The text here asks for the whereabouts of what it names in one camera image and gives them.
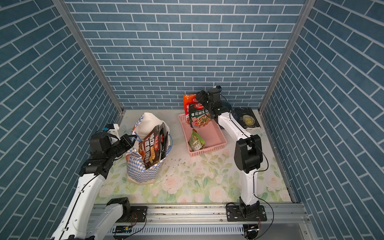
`aluminum frame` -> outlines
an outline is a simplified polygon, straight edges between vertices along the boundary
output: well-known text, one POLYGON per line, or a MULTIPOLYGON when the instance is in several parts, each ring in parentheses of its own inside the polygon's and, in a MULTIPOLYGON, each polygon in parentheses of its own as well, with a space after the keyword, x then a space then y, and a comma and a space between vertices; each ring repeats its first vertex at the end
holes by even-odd
MULTIPOLYGON (((267 221, 271 223, 272 211, 265 207, 267 221)), ((274 210, 273 223, 310 223, 303 204, 270 203, 274 210)), ((131 206, 147 206, 147 224, 239 224, 252 222, 228 222, 225 204, 131 204, 131 206)), ((92 224, 103 213, 105 204, 93 206, 88 224, 92 224)))
POLYGON ((81 50, 83 51, 85 57, 87 58, 89 64, 95 71, 97 77, 99 78, 101 84, 104 86, 105 91, 111 98, 113 104, 119 111, 119 114, 123 113, 123 107, 120 104, 116 94, 112 90, 111 85, 109 84, 107 77, 105 76, 104 72, 102 71, 99 63, 97 62, 96 58, 94 57, 92 50, 90 49, 88 43, 86 42, 83 34, 80 31, 79 26, 76 24, 75 19, 73 18, 72 14, 70 13, 67 5, 65 4, 64 0, 52 0, 53 4, 55 5, 56 9, 59 11, 61 17, 63 18, 64 22, 66 23, 68 29, 71 31, 73 37, 75 38, 77 44, 80 46, 81 50))
POLYGON ((298 202, 297 201, 297 197, 292 189, 292 185, 288 179, 288 176, 285 172, 285 169, 284 169, 284 166, 283 166, 283 163, 281 162, 281 159, 280 159, 280 155, 279 153, 277 152, 276 150, 276 146, 275 146, 275 142, 273 141, 272 139, 272 135, 271 135, 271 132, 269 131, 268 129, 268 126, 266 124, 266 121, 265 121, 265 118, 263 116, 262 113, 260 113, 260 118, 262 120, 262 123, 263 123, 263 126, 264 126, 264 129, 265 129, 265 133, 268 137, 268 140, 269 140, 269 143, 271 144, 271 147, 272 147, 272 151, 273 151, 273 154, 275 155, 275 158, 276 158, 276 162, 277 162, 277 165, 279 166, 279 169, 280 169, 280 172, 281 172, 281 176, 283 177, 283 180, 284 180, 284 183, 285 183, 285 186, 287 187, 287 190, 288 190, 288 193, 291 197, 291 200, 292 202, 298 202))
POLYGON ((295 46, 297 39, 299 38, 301 30, 303 29, 304 23, 307 20, 315 2, 316 2, 316 0, 306 0, 305 1, 304 5, 301 9, 299 18, 297 19, 297 22, 296 22, 296 24, 292 30, 292 34, 290 35, 290 38, 288 39, 288 43, 284 49, 284 52, 281 55, 279 64, 277 65, 275 72, 272 76, 271 83, 268 86, 268 89, 265 93, 265 96, 262 100, 262 103, 260 104, 259 113, 262 113, 264 111, 266 104, 267 104, 269 98, 271 97, 273 89, 275 88, 275 86, 276 86, 276 84, 280 78, 280 75, 283 72, 283 69, 285 67, 285 64, 287 63, 288 57, 291 54, 292 49, 295 46))

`seasoning packet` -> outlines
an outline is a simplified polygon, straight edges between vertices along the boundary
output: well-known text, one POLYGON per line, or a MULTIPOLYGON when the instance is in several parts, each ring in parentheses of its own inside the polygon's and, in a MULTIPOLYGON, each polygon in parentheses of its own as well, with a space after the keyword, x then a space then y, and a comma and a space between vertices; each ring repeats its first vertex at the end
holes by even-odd
POLYGON ((198 103, 196 100, 196 94, 186 94, 183 96, 185 121, 189 124, 189 105, 191 103, 198 103))
POLYGON ((205 141, 202 137, 197 133, 195 129, 192 129, 191 138, 188 141, 188 145, 191 147, 192 151, 197 151, 200 149, 204 149, 205 141))
POLYGON ((189 105, 189 119, 191 127, 204 127, 211 119, 208 109, 203 107, 201 103, 191 103, 189 105))
POLYGON ((160 161, 162 146, 159 134, 162 127, 163 125, 154 127, 153 130, 139 143, 139 154, 142 157, 146 169, 160 161))

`green snack bag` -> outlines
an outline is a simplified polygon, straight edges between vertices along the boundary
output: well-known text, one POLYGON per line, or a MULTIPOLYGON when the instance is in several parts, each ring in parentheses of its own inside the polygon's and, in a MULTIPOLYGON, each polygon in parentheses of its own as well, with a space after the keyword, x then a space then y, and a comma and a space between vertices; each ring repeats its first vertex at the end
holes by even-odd
POLYGON ((200 137, 195 129, 192 129, 191 138, 188 141, 188 145, 191 147, 192 151, 197 151, 205 148, 205 141, 200 137))

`metal bracket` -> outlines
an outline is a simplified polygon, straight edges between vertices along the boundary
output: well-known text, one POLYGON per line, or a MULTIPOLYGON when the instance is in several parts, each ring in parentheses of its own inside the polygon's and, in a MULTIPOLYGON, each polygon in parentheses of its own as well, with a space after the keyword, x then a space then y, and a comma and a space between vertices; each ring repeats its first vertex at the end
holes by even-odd
POLYGON ((262 222, 267 221, 265 209, 262 205, 260 205, 260 210, 255 213, 254 217, 248 217, 247 219, 243 218, 239 206, 237 205, 226 206, 226 211, 228 222, 258 222, 259 217, 262 222))
POLYGON ((147 207, 146 206, 131 206, 130 214, 133 217, 131 222, 134 222, 134 221, 136 221, 136 222, 145 222, 145 218, 146 218, 146 215, 147 215, 147 207))

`book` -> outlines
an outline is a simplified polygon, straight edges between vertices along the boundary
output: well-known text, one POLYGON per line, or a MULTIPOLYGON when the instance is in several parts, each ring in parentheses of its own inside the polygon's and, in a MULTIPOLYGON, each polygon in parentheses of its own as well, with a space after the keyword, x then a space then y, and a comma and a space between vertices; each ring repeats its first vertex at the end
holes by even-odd
POLYGON ((251 108, 235 108, 236 121, 245 129, 259 129, 260 124, 251 108))

